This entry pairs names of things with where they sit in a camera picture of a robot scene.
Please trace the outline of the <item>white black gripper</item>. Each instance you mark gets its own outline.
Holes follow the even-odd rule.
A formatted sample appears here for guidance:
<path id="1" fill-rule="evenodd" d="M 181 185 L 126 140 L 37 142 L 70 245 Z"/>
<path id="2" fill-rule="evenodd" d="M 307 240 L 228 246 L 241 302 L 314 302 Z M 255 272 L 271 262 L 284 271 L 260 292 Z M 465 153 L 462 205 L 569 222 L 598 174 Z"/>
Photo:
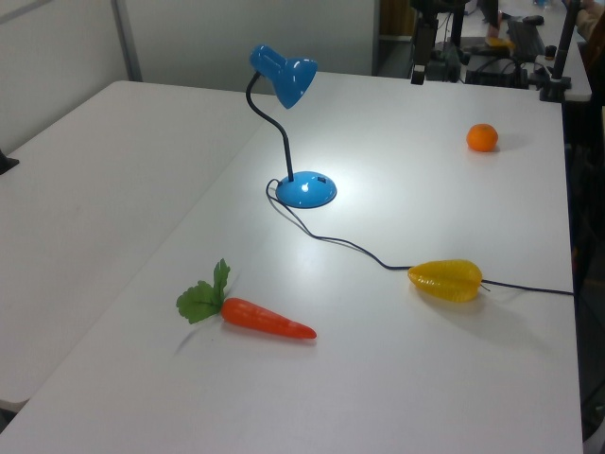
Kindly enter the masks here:
<path id="1" fill-rule="evenodd" d="M 426 66 L 430 61 L 431 52 L 435 41 L 435 20 L 418 12 L 415 34 L 414 34 L 414 68 L 412 69 L 410 81 L 414 85 L 423 85 L 424 80 L 429 80 L 430 71 Z"/>

